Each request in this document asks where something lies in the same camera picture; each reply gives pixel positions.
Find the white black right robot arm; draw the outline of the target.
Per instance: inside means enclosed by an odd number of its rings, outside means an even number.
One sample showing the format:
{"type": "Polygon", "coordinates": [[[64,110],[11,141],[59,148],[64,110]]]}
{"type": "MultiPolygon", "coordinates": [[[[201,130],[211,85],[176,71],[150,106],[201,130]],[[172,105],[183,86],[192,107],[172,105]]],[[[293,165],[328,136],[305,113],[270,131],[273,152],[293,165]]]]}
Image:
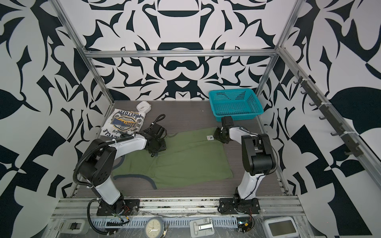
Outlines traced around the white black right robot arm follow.
{"type": "Polygon", "coordinates": [[[245,173],[237,187],[235,202],[240,204],[255,199],[262,180],[277,168],[269,136],[235,126],[232,117],[227,116],[221,119],[221,127],[216,129],[213,137],[224,144],[235,141],[241,145],[245,173]]]}

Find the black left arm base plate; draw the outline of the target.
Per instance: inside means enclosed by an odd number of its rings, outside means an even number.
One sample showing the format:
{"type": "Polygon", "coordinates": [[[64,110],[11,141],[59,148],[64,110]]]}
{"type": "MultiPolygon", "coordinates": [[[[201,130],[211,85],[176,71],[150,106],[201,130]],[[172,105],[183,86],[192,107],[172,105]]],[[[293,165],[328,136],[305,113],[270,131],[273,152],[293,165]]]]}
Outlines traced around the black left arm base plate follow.
{"type": "Polygon", "coordinates": [[[129,216],[140,209],[139,199],[119,199],[115,204],[110,205],[103,200],[100,200],[98,206],[97,216],[111,216],[113,214],[119,214],[120,216],[129,216]]]}

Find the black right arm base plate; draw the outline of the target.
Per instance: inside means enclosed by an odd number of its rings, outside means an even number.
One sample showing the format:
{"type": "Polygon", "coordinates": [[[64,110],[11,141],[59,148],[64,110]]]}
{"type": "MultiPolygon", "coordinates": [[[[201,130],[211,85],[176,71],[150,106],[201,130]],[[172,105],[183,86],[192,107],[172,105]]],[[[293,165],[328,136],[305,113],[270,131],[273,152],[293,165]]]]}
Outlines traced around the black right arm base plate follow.
{"type": "Polygon", "coordinates": [[[240,200],[235,198],[220,198],[217,211],[223,215],[233,214],[259,214],[259,200],[254,198],[250,200],[240,200]]]}

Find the green tank top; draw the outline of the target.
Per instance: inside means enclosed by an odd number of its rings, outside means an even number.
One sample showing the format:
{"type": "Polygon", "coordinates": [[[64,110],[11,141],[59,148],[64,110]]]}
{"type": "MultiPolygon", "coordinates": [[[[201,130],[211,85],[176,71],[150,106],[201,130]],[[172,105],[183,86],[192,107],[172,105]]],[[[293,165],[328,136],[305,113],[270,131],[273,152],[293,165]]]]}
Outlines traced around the green tank top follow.
{"type": "Polygon", "coordinates": [[[151,156],[145,150],[125,155],[112,171],[113,179],[140,178],[153,189],[185,187],[233,178],[215,128],[185,131],[165,137],[166,150],[151,156]]]}

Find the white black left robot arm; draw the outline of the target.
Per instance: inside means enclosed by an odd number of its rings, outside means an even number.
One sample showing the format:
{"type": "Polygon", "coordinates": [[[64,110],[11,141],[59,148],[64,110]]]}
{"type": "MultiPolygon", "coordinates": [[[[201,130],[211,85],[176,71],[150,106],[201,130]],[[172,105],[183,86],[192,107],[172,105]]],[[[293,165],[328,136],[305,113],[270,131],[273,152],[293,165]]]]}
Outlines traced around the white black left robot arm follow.
{"type": "Polygon", "coordinates": [[[91,142],[73,171],[73,181],[90,188],[101,204],[119,212],[124,197],[111,179],[114,161],[132,152],[146,150],[151,156],[166,150],[167,130],[159,124],[136,134],[124,134],[118,139],[91,142]]]}

